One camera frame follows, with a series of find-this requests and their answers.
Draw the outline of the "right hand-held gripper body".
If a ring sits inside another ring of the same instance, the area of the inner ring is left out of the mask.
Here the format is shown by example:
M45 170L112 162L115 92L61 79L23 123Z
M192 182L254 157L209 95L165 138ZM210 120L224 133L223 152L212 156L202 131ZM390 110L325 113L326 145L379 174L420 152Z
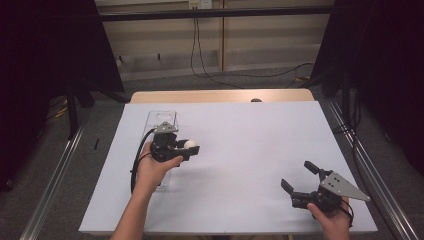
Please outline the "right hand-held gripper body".
M315 204L322 212L332 213L341 204L343 197L370 201L371 198L359 188L334 171L319 170L319 186L311 193L291 190L291 201L294 208L306 209L308 203Z

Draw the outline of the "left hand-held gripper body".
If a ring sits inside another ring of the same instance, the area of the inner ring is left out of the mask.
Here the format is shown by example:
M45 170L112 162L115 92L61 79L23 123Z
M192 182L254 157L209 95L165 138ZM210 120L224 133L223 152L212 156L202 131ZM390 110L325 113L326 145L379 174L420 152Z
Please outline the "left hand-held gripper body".
M176 147L177 135L173 132L159 132L154 129L155 133L153 142L150 145L150 151L154 160L158 162L166 162L174 157L181 156L180 148Z

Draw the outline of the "clear plastic tray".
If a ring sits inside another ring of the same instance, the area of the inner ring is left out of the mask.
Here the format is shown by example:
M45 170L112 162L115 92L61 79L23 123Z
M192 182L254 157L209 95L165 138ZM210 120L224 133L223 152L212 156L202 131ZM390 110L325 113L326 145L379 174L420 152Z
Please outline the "clear plastic tray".
M155 133L151 129L159 129L159 132L178 132L177 113L175 111L150 111L144 128L146 142L153 141Z

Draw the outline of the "person's left hand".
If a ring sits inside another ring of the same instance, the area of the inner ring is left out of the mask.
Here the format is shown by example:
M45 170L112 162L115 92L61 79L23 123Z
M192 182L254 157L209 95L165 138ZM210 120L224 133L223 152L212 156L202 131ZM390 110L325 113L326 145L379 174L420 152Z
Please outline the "person's left hand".
M151 143L147 142L141 152L133 195L151 196L166 173L183 161L182 156L177 156L165 162L158 162L151 156L150 145Z

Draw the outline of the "person's right hand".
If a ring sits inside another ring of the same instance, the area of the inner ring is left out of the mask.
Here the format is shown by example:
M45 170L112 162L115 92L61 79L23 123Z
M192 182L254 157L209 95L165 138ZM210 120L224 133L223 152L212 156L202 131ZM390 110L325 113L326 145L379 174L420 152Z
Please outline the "person's right hand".
M350 240L350 218L346 214L348 203L349 199L343 197L339 210L331 217L325 215L313 203L307 205L307 209L320 223L325 240Z

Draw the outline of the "white table sheet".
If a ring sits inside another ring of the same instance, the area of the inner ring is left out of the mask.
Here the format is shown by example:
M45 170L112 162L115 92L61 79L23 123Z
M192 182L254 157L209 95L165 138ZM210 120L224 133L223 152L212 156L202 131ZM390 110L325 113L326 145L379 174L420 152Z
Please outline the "white table sheet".
M128 104L79 227L108 235L130 198L130 170L147 120L155 111L176 114L179 137L198 155L171 172L153 194L145 231L155 235L313 233L319 224L295 209L281 188L300 192L319 179L313 162L352 181L351 170L316 101L274 103Z

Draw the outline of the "light wooden table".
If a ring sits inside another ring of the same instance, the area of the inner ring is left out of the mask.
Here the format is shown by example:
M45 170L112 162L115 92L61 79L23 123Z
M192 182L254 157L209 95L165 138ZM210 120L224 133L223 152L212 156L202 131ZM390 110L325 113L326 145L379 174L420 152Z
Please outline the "light wooden table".
M132 95L131 104L141 103L212 103L212 102L287 102L314 101L308 89L235 89L139 91Z

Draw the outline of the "black metal stand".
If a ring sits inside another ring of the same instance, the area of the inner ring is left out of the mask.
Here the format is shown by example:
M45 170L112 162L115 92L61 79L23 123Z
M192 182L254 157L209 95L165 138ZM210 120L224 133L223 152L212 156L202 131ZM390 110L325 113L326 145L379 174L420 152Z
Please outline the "black metal stand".
M72 84L70 81L66 85L66 99L67 99L67 109L68 109L68 118L69 118L69 137L71 140L79 129L78 115L77 115L77 104L75 102L75 95L73 93Z

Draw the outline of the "black curtain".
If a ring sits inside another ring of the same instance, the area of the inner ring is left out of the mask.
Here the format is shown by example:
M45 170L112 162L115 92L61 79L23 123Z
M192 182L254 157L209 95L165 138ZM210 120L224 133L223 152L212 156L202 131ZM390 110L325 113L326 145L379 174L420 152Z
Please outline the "black curtain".
M424 0L334 0L312 79L347 78L424 176Z
M95 0L0 0L0 191L13 186L50 101L123 90Z

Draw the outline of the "black horizontal bar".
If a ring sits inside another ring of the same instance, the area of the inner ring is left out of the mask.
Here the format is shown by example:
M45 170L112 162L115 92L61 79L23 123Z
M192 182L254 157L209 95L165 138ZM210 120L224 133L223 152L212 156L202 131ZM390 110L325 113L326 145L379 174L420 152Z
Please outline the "black horizontal bar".
M143 21L143 20L173 20L194 18L249 17L249 16L279 16L279 15L315 15L330 14L334 6L301 6L278 8L238 8L238 9L201 9L173 10L154 12L102 13L102 22Z

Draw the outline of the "metal floor rail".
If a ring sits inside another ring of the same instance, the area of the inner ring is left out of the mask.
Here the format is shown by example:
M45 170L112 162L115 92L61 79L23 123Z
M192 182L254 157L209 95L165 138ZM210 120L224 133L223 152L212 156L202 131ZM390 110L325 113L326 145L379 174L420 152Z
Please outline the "metal floor rail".
M67 141L67 145L58 161L58 164L49 180L46 189L43 192L30 220L26 224L19 240L37 240L40 231L44 225L45 219L53 204L54 198L63 181L64 175L73 158L73 155L79 145L80 139L86 128L87 123L83 122Z
M343 119L341 107L334 100L330 100L327 105L337 121L338 128L351 146L353 161L356 164L358 174L362 177L362 182L368 180L376 193L376 196L372 197L372 201L388 229L392 233L399 234L400 240L421 240L412 222L387 187L356 132Z

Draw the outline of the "white wall socket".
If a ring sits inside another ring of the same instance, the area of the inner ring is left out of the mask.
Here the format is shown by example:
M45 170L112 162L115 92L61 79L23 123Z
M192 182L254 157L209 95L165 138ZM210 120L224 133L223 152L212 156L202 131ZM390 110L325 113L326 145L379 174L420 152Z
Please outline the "white wall socket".
M189 0L188 3L191 10L212 8L212 0Z

